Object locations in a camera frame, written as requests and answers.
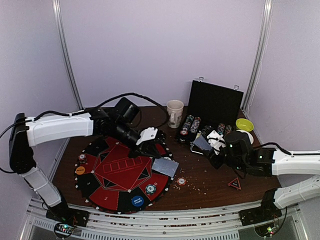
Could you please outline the grey playing card deck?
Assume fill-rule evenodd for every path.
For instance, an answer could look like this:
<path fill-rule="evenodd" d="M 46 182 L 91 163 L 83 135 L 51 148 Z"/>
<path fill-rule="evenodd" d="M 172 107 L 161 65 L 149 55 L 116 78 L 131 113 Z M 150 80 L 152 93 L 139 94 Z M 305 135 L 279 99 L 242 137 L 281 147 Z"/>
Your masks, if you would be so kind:
<path fill-rule="evenodd" d="M 203 135 L 200 135 L 197 137 L 194 141 L 193 144 L 198 147 L 199 149 L 203 151 L 211 151 L 212 146 L 209 144 L 209 142 L 204 138 Z"/>

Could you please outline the red white chip stack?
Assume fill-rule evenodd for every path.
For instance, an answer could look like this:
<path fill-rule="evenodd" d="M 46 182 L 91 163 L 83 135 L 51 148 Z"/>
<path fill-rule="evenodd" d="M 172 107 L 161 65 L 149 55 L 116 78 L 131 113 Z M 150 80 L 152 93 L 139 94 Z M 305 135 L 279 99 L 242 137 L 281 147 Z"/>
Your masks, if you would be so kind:
<path fill-rule="evenodd" d="M 79 161 L 81 164 L 85 164 L 85 163 L 87 162 L 86 154 L 85 154 L 85 153 L 81 153 L 81 154 L 78 156 L 78 161 Z"/>

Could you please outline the orange big blind button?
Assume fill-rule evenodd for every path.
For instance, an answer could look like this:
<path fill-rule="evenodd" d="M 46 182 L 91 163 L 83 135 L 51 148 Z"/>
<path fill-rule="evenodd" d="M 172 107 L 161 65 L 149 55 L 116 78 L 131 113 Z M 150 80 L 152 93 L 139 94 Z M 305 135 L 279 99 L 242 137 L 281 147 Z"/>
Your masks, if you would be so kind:
<path fill-rule="evenodd" d="M 77 174 L 77 175 L 83 175 L 85 172 L 86 172 L 86 169 L 84 166 L 78 166 L 75 169 L 75 174 Z"/>

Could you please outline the orange white chip stack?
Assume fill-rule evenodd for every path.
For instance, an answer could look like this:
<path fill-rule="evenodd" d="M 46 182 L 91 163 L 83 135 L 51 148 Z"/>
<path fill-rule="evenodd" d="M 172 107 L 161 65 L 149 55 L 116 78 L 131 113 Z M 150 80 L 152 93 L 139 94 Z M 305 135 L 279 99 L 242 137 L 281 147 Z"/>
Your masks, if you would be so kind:
<path fill-rule="evenodd" d="M 177 179 L 177 184 L 180 186 L 184 186 L 187 183 L 186 179 L 184 177 L 179 177 Z"/>

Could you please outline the grey dealt playing cards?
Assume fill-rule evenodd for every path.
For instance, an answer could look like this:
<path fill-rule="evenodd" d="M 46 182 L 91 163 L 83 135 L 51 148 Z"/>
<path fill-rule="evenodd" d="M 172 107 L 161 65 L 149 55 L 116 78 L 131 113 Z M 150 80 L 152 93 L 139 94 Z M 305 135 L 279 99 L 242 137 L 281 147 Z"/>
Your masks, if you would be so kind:
<path fill-rule="evenodd" d="M 173 178 L 178 169 L 179 163 L 167 158 L 156 158 L 151 169 L 163 175 Z"/>

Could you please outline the green white chip stack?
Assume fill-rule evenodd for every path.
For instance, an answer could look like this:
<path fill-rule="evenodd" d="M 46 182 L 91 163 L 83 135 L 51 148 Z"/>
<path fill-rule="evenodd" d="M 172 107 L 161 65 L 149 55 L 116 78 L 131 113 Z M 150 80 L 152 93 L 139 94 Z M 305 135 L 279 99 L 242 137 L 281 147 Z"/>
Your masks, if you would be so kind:
<path fill-rule="evenodd" d="M 157 191 L 157 187 L 154 184 L 148 184 L 145 187 L 145 192 L 147 195 L 153 195 Z"/>

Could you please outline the blue small blind button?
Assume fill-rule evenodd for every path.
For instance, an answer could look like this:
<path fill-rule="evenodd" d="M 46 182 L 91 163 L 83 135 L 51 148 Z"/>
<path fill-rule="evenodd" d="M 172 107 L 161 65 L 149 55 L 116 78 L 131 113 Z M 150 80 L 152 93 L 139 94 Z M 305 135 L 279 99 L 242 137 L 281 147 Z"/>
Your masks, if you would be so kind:
<path fill-rule="evenodd" d="M 144 198 L 140 195 L 136 195 L 131 199 L 131 204 L 138 208 L 144 205 Z"/>

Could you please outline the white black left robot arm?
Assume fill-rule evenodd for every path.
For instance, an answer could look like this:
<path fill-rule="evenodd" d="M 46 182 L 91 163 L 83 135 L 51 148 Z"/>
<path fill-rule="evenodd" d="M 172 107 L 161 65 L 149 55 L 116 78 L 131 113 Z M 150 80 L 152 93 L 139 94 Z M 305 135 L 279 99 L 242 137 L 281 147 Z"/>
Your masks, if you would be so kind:
<path fill-rule="evenodd" d="M 111 110 L 101 105 L 71 113 L 53 110 L 35 117 L 27 117 L 21 112 L 15 116 L 9 147 L 10 174 L 20 175 L 43 201 L 52 208 L 52 213 L 61 222 L 72 218 L 72 211 L 63 202 L 63 195 L 47 177 L 41 166 L 55 168 L 54 157 L 63 153 L 66 140 L 73 137 L 111 136 L 126 144 L 131 150 L 142 155 L 156 139 L 158 127 L 148 127 L 140 132 L 128 126 L 139 108 L 125 96 Z"/>

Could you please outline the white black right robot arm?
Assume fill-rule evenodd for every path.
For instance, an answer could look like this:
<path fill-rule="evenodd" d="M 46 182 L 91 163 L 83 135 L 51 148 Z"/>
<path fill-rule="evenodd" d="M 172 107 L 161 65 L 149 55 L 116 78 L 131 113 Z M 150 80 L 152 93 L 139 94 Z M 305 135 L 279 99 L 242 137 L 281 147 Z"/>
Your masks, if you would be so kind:
<path fill-rule="evenodd" d="M 276 210 L 284 209 L 320 195 L 320 152 L 289 151 L 275 142 L 253 146 L 250 133 L 231 131 L 220 135 L 215 130 L 202 136 L 204 151 L 214 168 L 222 165 L 232 168 L 236 174 L 256 177 L 281 175 L 310 175 L 287 187 L 266 191 L 261 206 L 256 210 L 259 220 L 268 220 Z"/>

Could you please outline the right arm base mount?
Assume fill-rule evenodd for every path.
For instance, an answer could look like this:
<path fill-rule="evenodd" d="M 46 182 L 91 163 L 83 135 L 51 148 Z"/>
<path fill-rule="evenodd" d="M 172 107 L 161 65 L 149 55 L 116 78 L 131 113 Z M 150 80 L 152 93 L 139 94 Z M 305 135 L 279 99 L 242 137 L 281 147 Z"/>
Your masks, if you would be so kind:
<path fill-rule="evenodd" d="M 282 210 L 274 206 L 259 206 L 250 209 L 241 210 L 239 218 L 243 226 L 254 225 L 273 220 L 274 217 L 281 217 Z"/>

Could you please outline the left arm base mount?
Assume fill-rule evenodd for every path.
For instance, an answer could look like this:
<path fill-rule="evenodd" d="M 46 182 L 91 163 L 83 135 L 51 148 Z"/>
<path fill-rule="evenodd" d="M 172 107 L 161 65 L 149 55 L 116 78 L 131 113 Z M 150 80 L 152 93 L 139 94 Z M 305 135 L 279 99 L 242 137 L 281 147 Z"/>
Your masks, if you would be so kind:
<path fill-rule="evenodd" d="M 70 208 L 65 201 L 56 206 L 48 206 L 46 218 L 55 220 L 73 227 L 86 227 L 90 213 L 86 210 Z"/>

